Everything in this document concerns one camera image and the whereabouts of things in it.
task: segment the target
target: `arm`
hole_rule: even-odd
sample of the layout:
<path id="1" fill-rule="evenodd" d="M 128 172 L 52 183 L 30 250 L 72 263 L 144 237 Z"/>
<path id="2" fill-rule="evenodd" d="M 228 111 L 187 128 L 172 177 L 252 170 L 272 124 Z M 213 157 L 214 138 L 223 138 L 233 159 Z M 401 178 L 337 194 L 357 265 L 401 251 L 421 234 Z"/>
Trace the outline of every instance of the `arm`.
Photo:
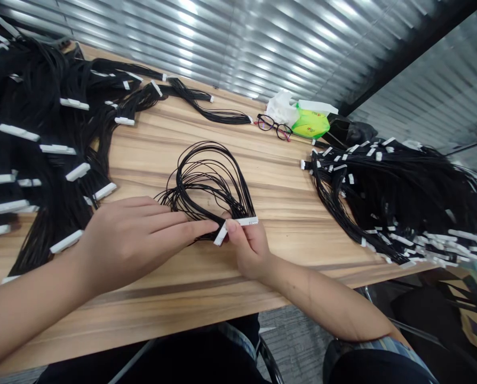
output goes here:
<path id="1" fill-rule="evenodd" d="M 0 362 L 85 302 L 147 275 L 218 227 L 187 222 L 146 196 L 105 204 L 78 244 L 0 286 Z"/>
<path id="2" fill-rule="evenodd" d="M 285 296 L 329 333 L 345 341 L 390 336 L 409 346 L 388 318 L 370 301 L 317 271 L 271 254 L 261 224 L 241 227 L 227 220 L 229 240 L 236 246 L 239 271 Z"/>

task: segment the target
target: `right hand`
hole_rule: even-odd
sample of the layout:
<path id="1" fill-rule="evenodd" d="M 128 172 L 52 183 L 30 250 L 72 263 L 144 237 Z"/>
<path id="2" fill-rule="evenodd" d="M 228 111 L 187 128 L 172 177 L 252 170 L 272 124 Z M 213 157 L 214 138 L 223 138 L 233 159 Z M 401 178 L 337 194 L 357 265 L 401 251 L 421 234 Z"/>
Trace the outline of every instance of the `right hand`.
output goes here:
<path id="1" fill-rule="evenodd" d="M 229 241 L 236 247 L 239 272 L 251 280 L 263 280 L 270 272 L 274 256 L 267 242 L 263 224 L 242 227 L 235 220 L 226 220 Z"/>

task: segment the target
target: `eyeglasses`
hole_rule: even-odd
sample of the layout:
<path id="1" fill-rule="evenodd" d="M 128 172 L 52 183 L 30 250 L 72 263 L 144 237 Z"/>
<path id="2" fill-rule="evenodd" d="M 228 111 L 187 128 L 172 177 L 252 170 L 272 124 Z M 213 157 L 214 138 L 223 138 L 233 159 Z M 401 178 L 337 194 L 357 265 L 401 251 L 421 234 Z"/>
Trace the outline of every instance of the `eyeglasses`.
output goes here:
<path id="1" fill-rule="evenodd" d="M 285 124 L 278 124 L 272 120 L 270 116 L 258 114 L 258 121 L 255 124 L 262 131 L 270 131 L 272 128 L 276 128 L 277 137 L 281 140 L 290 141 L 290 135 L 292 135 L 292 129 Z"/>

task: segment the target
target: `hand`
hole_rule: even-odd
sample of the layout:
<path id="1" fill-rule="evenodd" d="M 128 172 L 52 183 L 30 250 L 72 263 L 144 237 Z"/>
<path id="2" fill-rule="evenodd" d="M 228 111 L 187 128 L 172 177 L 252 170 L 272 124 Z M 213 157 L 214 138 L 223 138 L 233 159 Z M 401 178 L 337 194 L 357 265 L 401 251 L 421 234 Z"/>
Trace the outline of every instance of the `hand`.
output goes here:
<path id="1" fill-rule="evenodd" d="M 218 228 L 210 220 L 188 222 L 148 196 L 127 198 L 96 211 L 69 257 L 80 262 L 83 281 L 98 295 L 146 276 Z"/>
<path id="2" fill-rule="evenodd" d="M 252 280 L 262 281 L 271 270 L 273 260 L 264 225 L 242 227 L 235 220 L 226 220 L 229 241 L 235 245 L 239 272 Z"/>

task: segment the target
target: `fingernail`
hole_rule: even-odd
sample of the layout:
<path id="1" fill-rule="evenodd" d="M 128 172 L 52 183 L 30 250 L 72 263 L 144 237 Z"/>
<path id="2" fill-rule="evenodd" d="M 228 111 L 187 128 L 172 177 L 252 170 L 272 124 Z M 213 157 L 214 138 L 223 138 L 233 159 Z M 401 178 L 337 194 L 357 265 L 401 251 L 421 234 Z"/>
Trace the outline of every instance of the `fingernail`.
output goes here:
<path id="1" fill-rule="evenodd" d="M 234 220 L 226 220 L 226 229 L 230 233 L 235 232 L 237 229 L 237 223 Z"/>

